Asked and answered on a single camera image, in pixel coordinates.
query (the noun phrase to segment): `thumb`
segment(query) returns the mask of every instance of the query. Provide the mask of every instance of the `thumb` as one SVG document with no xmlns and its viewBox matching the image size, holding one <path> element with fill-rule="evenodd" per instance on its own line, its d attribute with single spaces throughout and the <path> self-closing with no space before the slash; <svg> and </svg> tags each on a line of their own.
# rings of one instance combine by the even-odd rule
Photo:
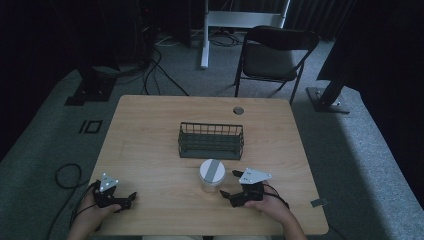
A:
<svg viewBox="0 0 424 240">
<path fill-rule="evenodd" d="M 248 208 L 256 208 L 257 201 L 247 201 L 244 206 Z"/>
<path fill-rule="evenodd" d="M 101 208 L 101 210 L 102 210 L 101 211 L 102 217 L 107 217 L 110 214 L 112 214 L 112 213 L 114 213 L 114 212 L 116 212 L 118 210 L 121 210 L 121 205 L 114 204 L 114 205 L 107 206 L 105 208 Z"/>
</svg>

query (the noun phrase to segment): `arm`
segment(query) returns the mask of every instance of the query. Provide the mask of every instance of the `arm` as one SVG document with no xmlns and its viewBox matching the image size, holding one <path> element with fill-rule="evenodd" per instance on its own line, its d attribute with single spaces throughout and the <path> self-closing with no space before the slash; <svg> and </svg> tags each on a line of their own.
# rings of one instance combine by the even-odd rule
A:
<svg viewBox="0 0 424 240">
<path fill-rule="evenodd" d="M 99 208 L 94 202 L 93 193 L 89 190 L 78 209 L 79 214 L 71 226 L 68 240 L 86 239 L 106 217 L 119 209 L 121 206 L 118 204 Z"/>
<path fill-rule="evenodd" d="M 264 186 L 265 192 L 275 193 L 270 187 Z M 287 240 L 306 239 L 302 227 L 293 213 L 278 198 L 264 195 L 262 201 L 248 201 L 244 205 L 249 208 L 256 208 L 264 212 L 272 219 L 281 223 L 284 229 L 284 236 Z"/>
</svg>

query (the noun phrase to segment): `white desk leg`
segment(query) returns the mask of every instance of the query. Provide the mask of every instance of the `white desk leg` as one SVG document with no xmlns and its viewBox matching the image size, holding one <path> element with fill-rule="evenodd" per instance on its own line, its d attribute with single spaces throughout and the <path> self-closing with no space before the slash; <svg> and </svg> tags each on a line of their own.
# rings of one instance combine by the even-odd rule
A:
<svg viewBox="0 0 424 240">
<path fill-rule="evenodd" d="M 208 68 L 209 62 L 209 22 L 208 22 L 208 14 L 209 14 L 209 0 L 205 0 L 205 25 L 203 29 L 203 51 L 202 51 L 202 63 L 200 67 L 202 69 Z"/>
</svg>

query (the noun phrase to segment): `chair backrest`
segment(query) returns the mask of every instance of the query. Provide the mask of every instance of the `chair backrest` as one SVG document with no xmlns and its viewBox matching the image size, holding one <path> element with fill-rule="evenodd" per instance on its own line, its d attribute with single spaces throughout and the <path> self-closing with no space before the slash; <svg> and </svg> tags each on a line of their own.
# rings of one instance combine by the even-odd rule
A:
<svg viewBox="0 0 424 240">
<path fill-rule="evenodd" d="M 306 30 L 256 26 L 247 32 L 243 45 L 248 41 L 255 41 L 280 51 L 307 50 L 312 52 L 319 43 L 319 37 Z"/>
</svg>

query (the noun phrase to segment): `wooden table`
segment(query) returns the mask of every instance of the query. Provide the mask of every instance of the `wooden table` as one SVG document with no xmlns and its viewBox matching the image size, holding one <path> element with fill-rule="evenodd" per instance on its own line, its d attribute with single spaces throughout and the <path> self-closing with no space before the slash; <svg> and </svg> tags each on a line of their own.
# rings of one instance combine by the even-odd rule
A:
<svg viewBox="0 0 424 240">
<path fill-rule="evenodd" d="M 236 115 L 234 107 L 244 113 Z M 102 173 L 119 179 L 115 197 L 138 192 L 130 210 L 114 214 L 101 235 L 282 235 L 282 227 L 255 209 L 232 208 L 220 193 L 201 189 L 205 159 L 180 158 L 181 122 L 241 124 L 241 160 L 222 160 L 221 189 L 241 192 L 232 170 L 269 172 L 269 183 L 290 204 L 306 234 L 328 231 L 290 105 L 282 99 L 123 96 L 91 181 Z"/>
</svg>

